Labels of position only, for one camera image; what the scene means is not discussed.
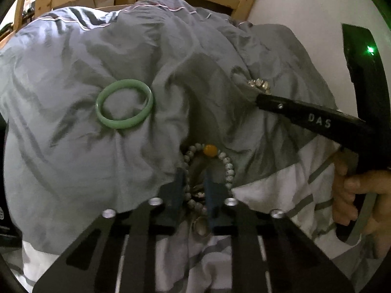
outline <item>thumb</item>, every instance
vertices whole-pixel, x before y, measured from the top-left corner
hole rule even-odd
[[[391,195],[391,173],[388,171],[369,171],[354,175],[345,180],[344,188],[355,194],[373,192]]]

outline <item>bedding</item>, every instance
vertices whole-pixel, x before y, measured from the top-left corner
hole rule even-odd
[[[31,292],[104,209],[133,209],[171,182],[181,150],[196,142],[227,151],[239,200],[286,211],[362,287],[370,243],[350,247],[336,238],[333,165],[308,182],[335,144],[259,110],[259,91],[247,83],[257,78],[273,95],[337,108],[288,28],[235,22],[183,0],[144,0],[110,13],[62,8],[20,30],[0,51],[0,112],[9,129],[6,196],[23,233],[22,251],[4,257],[25,287]],[[140,125],[112,130],[98,122],[94,105],[121,79],[146,83],[155,105]],[[143,102],[123,90],[104,111],[124,119]],[[224,170],[213,168],[221,180]],[[229,237],[196,237],[193,218],[184,216],[177,233],[157,243],[157,292],[230,291]]]

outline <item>white wall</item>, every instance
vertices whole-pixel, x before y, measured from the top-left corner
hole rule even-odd
[[[371,0],[256,0],[249,21],[288,26],[328,83],[338,107],[352,115],[357,111],[341,23],[366,27],[378,46],[391,90],[391,32]]]
[[[8,23],[14,22],[15,9],[16,9],[16,1],[14,2],[14,4],[11,6],[11,8],[8,10],[7,14],[5,15],[3,21],[0,24],[0,29]]]

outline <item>gray bedsheet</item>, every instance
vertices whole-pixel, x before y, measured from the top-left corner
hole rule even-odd
[[[129,78],[152,89],[153,111],[132,129],[108,129],[96,118],[96,97]],[[111,13],[63,8],[29,24],[0,52],[5,188],[23,239],[60,254],[102,210],[154,196],[195,142],[230,155],[238,188],[300,163],[298,151],[315,135],[257,109],[258,90],[247,85],[254,78],[274,95],[336,108],[284,26],[233,23],[182,0]],[[143,103],[124,90],[104,109],[122,119]]]

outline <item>human hand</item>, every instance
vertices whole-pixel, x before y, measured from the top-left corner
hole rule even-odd
[[[376,204],[363,234],[372,234],[378,257],[384,257],[391,247],[391,173],[369,171],[346,177],[348,167],[340,153],[334,155],[335,174],[333,182],[333,219],[347,226],[358,217],[353,205],[355,194],[377,193]]]

